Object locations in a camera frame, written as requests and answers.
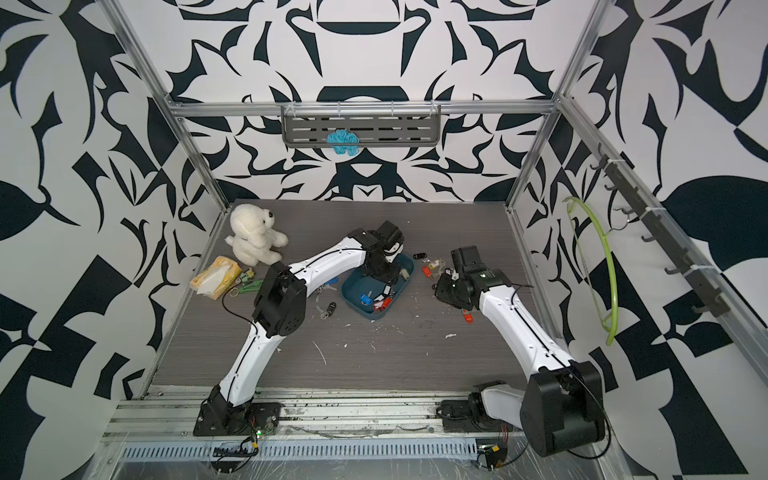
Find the gray wood-grain table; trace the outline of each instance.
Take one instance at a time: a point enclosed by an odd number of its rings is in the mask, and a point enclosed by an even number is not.
[[[403,232],[408,255],[426,252],[429,258],[442,258],[451,266],[451,250],[477,245],[489,267],[502,269],[512,282],[528,283],[501,204],[245,201],[274,212],[275,230],[290,239],[280,249],[285,264],[331,247],[358,227],[374,230],[390,220]],[[216,255],[235,259],[224,243],[231,234],[226,224],[215,240],[211,261]],[[433,294],[434,282],[421,272],[422,266],[415,261],[407,290],[374,323],[352,310],[339,292],[323,291],[319,302],[312,295],[303,325],[282,342],[259,385],[468,390],[498,379],[523,389],[525,375],[490,320],[474,311],[475,321],[469,324],[461,310],[439,302]],[[263,276],[266,266],[260,264],[256,272]],[[339,278],[337,288],[348,274]],[[227,297],[227,306],[250,318],[254,297],[254,293]],[[520,297],[536,317],[530,289],[520,289]],[[336,312],[320,319],[316,306],[325,309],[330,302],[336,302]],[[232,366],[249,328],[227,313],[221,302],[193,296],[152,383],[216,385]]]

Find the hook rack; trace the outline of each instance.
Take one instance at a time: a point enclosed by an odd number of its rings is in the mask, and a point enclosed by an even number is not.
[[[656,203],[654,198],[648,197],[640,188],[639,180],[634,178],[631,170],[628,170],[619,162],[624,160],[609,159],[606,154],[601,155],[598,166],[594,170],[602,169],[613,187],[606,186],[607,190],[619,190],[629,204],[629,208],[621,208],[625,214],[636,213],[643,225],[650,233],[649,237],[642,237],[644,242],[657,242],[667,256],[672,260],[674,268],[664,268],[668,275],[683,274],[683,278],[690,284],[694,292],[699,296],[704,309],[702,312],[711,312],[714,316],[720,316],[730,311],[730,307],[721,297],[722,290],[705,273],[705,270],[717,268],[711,265],[696,265],[688,255],[687,247],[684,247],[675,235],[675,224],[669,218],[667,209]]]
[[[282,107],[283,141],[291,148],[332,147],[434,147],[440,140],[440,106],[419,109],[390,101],[368,106],[359,102],[333,102],[323,111],[300,104]],[[328,142],[328,135],[347,130],[356,143]]]

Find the black mounting plate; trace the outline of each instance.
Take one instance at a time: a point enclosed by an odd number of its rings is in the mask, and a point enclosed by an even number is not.
[[[278,402],[253,402],[243,409],[233,409],[229,415],[226,415],[229,418],[222,422],[220,415],[212,410],[209,402],[206,402],[200,407],[192,435],[196,437],[249,435],[251,431],[248,425],[252,425],[256,430],[268,432],[277,427],[282,406]]]
[[[440,402],[440,410],[443,415],[450,415],[460,420],[442,418],[442,428],[446,433],[460,432],[500,432],[502,422],[491,420],[478,424],[472,421],[472,409],[468,400],[443,400]]]

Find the stuffed animal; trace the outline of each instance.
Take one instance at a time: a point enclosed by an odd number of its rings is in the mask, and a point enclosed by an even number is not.
[[[274,224],[275,216],[269,210],[252,204],[238,205],[230,215],[235,236],[224,241],[232,246],[235,257],[247,266],[256,266],[259,262],[272,265],[283,256],[270,248],[288,244],[286,234],[272,230]]]

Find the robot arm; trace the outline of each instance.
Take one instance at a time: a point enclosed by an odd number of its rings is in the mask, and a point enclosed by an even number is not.
[[[256,311],[253,315],[256,322],[250,327],[248,338],[246,338],[232,368],[219,383],[219,390],[227,403],[237,407],[251,400],[253,392],[256,390],[256,384],[270,361],[270,357],[286,338],[285,336],[295,331],[301,324],[306,302],[297,301],[299,299],[296,297],[301,296],[301,300],[306,300],[309,295],[312,295],[312,292],[317,290],[317,287],[349,269],[363,265],[365,259],[366,251],[362,248],[362,244],[354,238],[345,237],[333,247],[312,258],[303,262],[291,263],[288,266],[288,272],[295,280],[290,279],[289,282],[286,282],[288,286],[286,292],[290,292],[289,295],[293,298],[292,306],[294,308],[291,308],[289,313],[294,314],[295,320],[289,324],[275,325],[277,332],[267,332],[263,325],[264,323],[267,327],[272,326],[265,321],[269,316],[269,292],[275,285],[280,290],[280,276],[284,274],[286,278],[289,278],[289,274],[285,273],[285,270],[281,271],[280,265],[275,268],[275,272],[270,269],[270,274],[265,280],[265,284],[267,281],[270,282],[270,289],[263,288],[261,291],[265,292],[266,295],[259,295],[256,298]]]
[[[278,345],[304,321],[306,298],[341,273],[362,266],[364,273],[394,285],[403,235],[386,221],[378,230],[351,232],[333,247],[303,262],[270,266],[253,301],[253,325],[235,363],[200,407],[197,436],[232,435],[252,416],[250,400]]]
[[[477,247],[451,252],[454,270],[438,280],[435,296],[456,308],[479,309],[501,333],[528,377],[524,392],[501,382],[470,395],[477,423],[506,421],[523,429],[540,455],[602,440],[602,379],[589,362],[577,363],[523,306],[501,270],[489,269]]]

